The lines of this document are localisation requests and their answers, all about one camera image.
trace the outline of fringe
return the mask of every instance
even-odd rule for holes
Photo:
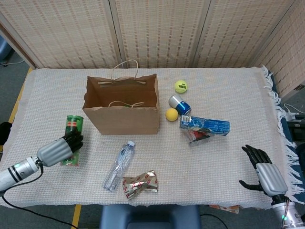
[[[280,133],[280,135],[282,137],[282,141],[285,145],[285,154],[287,156],[286,169],[288,171],[288,179],[290,182],[288,192],[291,195],[289,198],[294,202],[304,204],[304,202],[298,201],[293,196],[294,194],[300,194],[300,193],[304,192],[305,189],[298,186],[298,184],[302,184],[303,182],[296,177],[301,177],[301,176],[298,172],[296,172],[293,168],[291,168],[291,166],[299,165],[299,157],[297,156],[297,154],[294,151],[292,151],[289,148],[289,147],[295,148],[296,144],[294,142],[288,141],[288,139],[286,138],[286,136],[284,134],[284,130],[282,127],[281,120],[282,120],[282,118],[284,118],[286,116],[286,111],[279,106],[279,104],[281,103],[281,98],[279,98],[278,94],[272,90],[273,82],[271,79],[271,75],[273,73],[269,73],[268,69],[265,66],[262,66],[261,69],[263,71],[264,77],[267,80],[267,85],[264,88],[268,88],[270,90],[269,96],[272,98],[272,100],[275,104],[276,112],[277,112],[276,115],[277,115],[277,120],[278,120],[278,122],[277,122],[278,132]]]

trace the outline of brown paper bag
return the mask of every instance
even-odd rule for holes
[[[160,113],[156,74],[116,80],[88,76],[84,99],[82,109],[102,135],[158,133]]]

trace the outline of woven screen panel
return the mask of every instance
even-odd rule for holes
[[[117,64],[101,0],[2,0],[0,11],[44,68]]]
[[[194,67],[245,67],[292,0],[213,0]]]
[[[305,81],[305,1],[296,1],[279,26],[255,66],[263,64],[274,73],[277,90],[284,97]]]
[[[202,15],[203,0],[116,0],[126,59],[142,68],[183,68]]]

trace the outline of green can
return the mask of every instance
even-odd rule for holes
[[[66,121],[65,135],[73,130],[81,132],[82,122],[84,118],[77,115],[68,115]],[[62,166],[78,166],[79,165],[79,150],[73,153],[73,156],[61,161]]]

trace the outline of blue can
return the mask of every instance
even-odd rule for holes
[[[191,107],[179,95],[173,95],[169,101],[169,105],[175,108],[180,115],[187,115],[191,111]]]

